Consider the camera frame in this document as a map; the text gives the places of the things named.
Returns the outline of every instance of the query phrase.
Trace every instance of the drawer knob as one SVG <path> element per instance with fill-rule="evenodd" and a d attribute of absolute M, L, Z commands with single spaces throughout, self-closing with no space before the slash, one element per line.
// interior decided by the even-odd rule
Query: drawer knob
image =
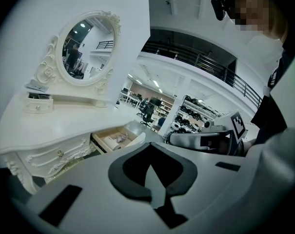
<path fill-rule="evenodd" d="M 64 152 L 62 152 L 61 150 L 58 150 L 58 157 L 63 157 Z"/>

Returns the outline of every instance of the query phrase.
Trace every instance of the small drawer box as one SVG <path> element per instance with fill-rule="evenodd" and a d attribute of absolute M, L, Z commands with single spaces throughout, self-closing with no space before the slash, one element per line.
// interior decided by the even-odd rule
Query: small drawer box
<path fill-rule="evenodd" d="M 92 137 L 102 149 L 104 149 L 106 152 L 112 152 L 113 150 L 108 145 L 105 144 L 104 139 L 106 137 L 111 137 L 112 139 L 114 139 L 119 135 L 126 135 L 126 134 L 128 134 L 128 138 L 124 140 L 123 142 L 119 143 L 121 148 L 130 146 L 132 144 L 142 143 L 145 140 L 145 133 L 142 133 L 141 135 L 137 136 L 125 127 L 116 127 L 116 128 L 95 132 L 95 133 L 92 133 Z"/>
<path fill-rule="evenodd" d="M 51 95 L 41 95 L 48 98 L 32 98 L 31 93 L 24 98 L 24 112 L 32 114 L 44 114 L 53 111 L 53 99 Z"/>

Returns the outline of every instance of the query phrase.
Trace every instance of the drawer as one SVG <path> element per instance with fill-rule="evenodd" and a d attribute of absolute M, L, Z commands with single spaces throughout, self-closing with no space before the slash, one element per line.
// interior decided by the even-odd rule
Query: drawer
<path fill-rule="evenodd" d="M 119 143 L 121 148 L 131 146 L 133 144 L 142 143 L 145 140 L 145 133 L 142 133 L 139 136 L 137 136 L 125 127 L 116 127 L 108 130 L 95 132 L 92 133 L 92 137 L 102 149 L 104 149 L 106 152 L 112 152 L 113 150 L 104 142 L 104 139 L 106 137 L 115 138 L 120 134 L 128 134 L 128 138 L 124 142 Z"/>
<path fill-rule="evenodd" d="M 44 114 L 53 111 L 53 99 L 50 96 L 49 99 L 33 99 L 24 98 L 24 112 L 32 114 Z"/>
<path fill-rule="evenodd" d="M 89 154 L 93 148 L 90 134 L 85 134 L 49 147 L 17 153 L 33 176 L 50 177 L 70 160 Z"/>

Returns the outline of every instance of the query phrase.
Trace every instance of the computer monitor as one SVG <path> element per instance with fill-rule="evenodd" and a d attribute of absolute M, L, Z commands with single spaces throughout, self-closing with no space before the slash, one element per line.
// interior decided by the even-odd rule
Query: computer monitor
<path fill-rule="evenodd" d="M 161 100 L 160 99 L 157 99 L 155 97 L 152 97 L 149 102 L 152 103 L 152 104 L 154 104 L 157 107 L 159 107 L 161 105 Z"/>

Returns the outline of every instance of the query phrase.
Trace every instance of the oval mirror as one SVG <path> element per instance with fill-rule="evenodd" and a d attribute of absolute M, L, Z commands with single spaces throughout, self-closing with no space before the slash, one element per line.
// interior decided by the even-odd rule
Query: oval mirror
<path fill-rule="evenodd" d="M 114 48 L 115 33 L 103 16 L 88 17 L 68 33 L 62 49 L 66 72 L 75 79 L 96 77 L 108 63 Z"/>

